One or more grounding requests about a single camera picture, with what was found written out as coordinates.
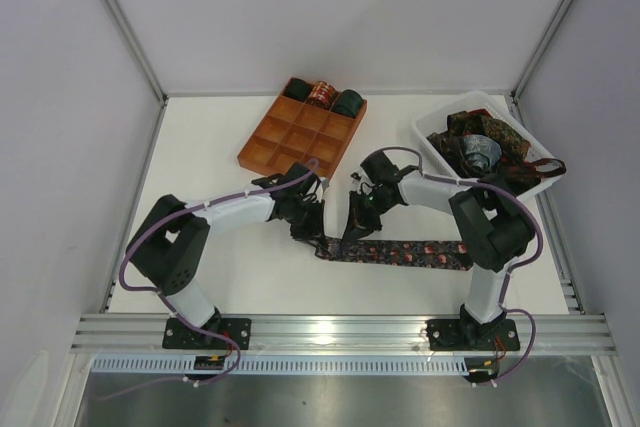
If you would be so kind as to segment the navy floral tie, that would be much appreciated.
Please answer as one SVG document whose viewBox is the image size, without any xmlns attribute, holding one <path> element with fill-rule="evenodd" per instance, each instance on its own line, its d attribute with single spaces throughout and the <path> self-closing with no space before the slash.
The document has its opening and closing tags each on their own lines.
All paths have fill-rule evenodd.
<svg viewBox="0 0 640 427">
<path fill-rule="evenodd" d="M 349 247 L 340 240 L 338 257 L 318 257 L 329 262 L 395 267 L 469 271 L 473 260 L 460 241 L 366 240 Z"/>
</svg>

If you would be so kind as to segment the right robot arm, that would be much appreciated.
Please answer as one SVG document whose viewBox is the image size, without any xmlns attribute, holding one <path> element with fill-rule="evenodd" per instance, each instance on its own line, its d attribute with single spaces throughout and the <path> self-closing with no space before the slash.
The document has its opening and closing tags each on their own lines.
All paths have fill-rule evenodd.
<svg viewBox="0 0 640 427">
<path fill-rule="evenodd" d="M 528 209 L 505 185 L 428 174 L 420 163 L 403 168 L 385 148 L 361 163 L 363 178 L 349 192 L 346 247 L 382 229 L 381 217 L 396 206 L 422 206 L 452 215 L 472 260 L 469 294 L 459 320 L 430 338 L 438 347 L 478 348 L 506 319 L 502 304 L 507 271 L 538 236 Z"/>
</svg>

